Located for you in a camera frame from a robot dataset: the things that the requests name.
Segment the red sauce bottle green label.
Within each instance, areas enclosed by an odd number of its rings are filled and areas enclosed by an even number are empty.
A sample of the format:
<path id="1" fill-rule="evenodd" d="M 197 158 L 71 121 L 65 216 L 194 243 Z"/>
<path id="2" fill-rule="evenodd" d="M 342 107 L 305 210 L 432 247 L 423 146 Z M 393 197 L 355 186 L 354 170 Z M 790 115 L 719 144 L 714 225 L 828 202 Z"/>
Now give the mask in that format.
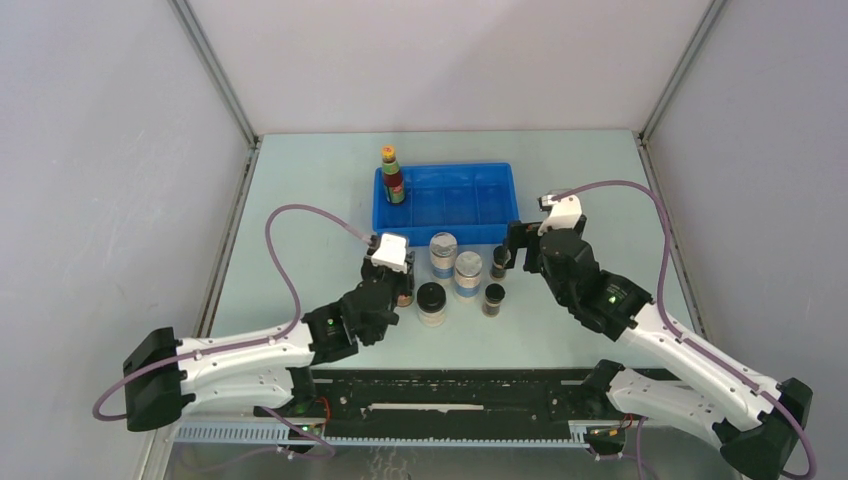
<path id="1" fill-rule="evenodd" d="M 402 204 L 406 199 L 403 172 L 396 157 L 395 148 L 385 145 L 381 149 L 382 180 L 387 201 L 392 205 Z"/>

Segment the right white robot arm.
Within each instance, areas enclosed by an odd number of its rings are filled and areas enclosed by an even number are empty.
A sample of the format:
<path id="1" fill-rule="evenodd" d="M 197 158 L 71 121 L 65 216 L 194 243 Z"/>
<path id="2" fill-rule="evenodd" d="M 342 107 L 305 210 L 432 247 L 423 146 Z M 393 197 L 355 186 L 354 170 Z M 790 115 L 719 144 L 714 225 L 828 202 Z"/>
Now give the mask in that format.
<path id="1" fill-rule="evenodd" d="M 645 377 L 602 360 L 581 392 L 585 411 L 606 418 L 617 409 L 660 420 L 715 447 L 749 479 L 793 479 L 786 469 L 795 447 L 808 459 L 802 478 L 816 474 L 805 433 L 813 391 L 790 377 L 778 381 L 722 352 L 673 319 L 632 280 L 604 270 L 583 240 L 586 218 L 507 227 L 501 262 L 510 269 L 518 250 L 524 271 L 540 274 L 556 302 L 584 328 L 649 355 L 687 384 L 663 390 Z"/>

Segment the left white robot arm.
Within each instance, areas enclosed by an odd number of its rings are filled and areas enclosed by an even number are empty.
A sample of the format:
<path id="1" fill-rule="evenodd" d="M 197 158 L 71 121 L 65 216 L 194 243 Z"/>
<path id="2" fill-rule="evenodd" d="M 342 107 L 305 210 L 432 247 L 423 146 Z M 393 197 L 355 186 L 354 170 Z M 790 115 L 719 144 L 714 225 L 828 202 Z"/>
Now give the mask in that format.
<path id="1" fill-rule="evenodd" d="M 189 412 L 241 407 L 304 416 L 316 403 L 311 369 L 384 339 L 399 321 L 400 297 L 414 288 L 415 256 L 404 271 L 364 259 L 361 281 L 338 300 L 306 313 L 297 326 L 219 338 L 149 333 L 123 362 L 126 427 L 156 430 Z"/>

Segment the red sauce bottle yellow cap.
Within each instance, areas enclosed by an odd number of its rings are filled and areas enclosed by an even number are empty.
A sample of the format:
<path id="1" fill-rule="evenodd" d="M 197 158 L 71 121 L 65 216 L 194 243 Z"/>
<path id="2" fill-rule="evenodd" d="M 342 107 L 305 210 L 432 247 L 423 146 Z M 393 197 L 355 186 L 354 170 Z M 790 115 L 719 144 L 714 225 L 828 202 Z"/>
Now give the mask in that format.
<path id="1" fill-rule="evenodd" d="M 405 308 L 410 306 L 414 302 L 414 297 L 412 295 L 399 295 L 397 297 L 396 305 L 398 308 Z"/>

